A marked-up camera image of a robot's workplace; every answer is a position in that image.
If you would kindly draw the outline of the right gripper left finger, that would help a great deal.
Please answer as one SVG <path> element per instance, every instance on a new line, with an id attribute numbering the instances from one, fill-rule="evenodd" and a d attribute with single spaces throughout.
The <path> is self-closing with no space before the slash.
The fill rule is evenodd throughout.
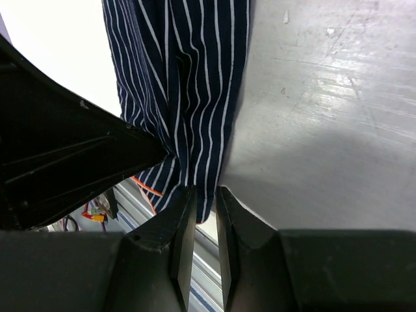
<path id="1" fill-rule="evenodd" d="M 2 311 L 186 311 L 196 190 L 129 233 L 1 233 Z"/>

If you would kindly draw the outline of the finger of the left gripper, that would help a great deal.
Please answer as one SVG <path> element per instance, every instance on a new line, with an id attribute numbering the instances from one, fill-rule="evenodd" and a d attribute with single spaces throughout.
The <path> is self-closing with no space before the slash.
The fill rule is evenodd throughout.
<path id="1" fill-rule="evenodd" d="M 1 40 L 1 228 L 38 229 L 166 157 Z"/>

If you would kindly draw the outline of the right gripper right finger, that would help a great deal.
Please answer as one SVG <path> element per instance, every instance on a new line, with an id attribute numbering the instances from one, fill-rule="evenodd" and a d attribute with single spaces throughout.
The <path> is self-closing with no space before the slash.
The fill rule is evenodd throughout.
<path id="1" fill-rule="evenodd" d="M 415 233 L 276 230 L 216 194 L 226 311 L 414 311 Z"/>

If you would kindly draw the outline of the navy striped underwear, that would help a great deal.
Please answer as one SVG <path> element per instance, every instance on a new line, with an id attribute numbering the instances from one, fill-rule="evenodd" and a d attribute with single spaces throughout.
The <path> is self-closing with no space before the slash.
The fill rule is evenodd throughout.
<path id="1" fill-rule="evenodd" d="M 249 1 L 104 1 L 122 120 L 159 139 L 166 158 L 134 179 L 155 213 L 196 188 L 205 222 L 246 65 Z"/>

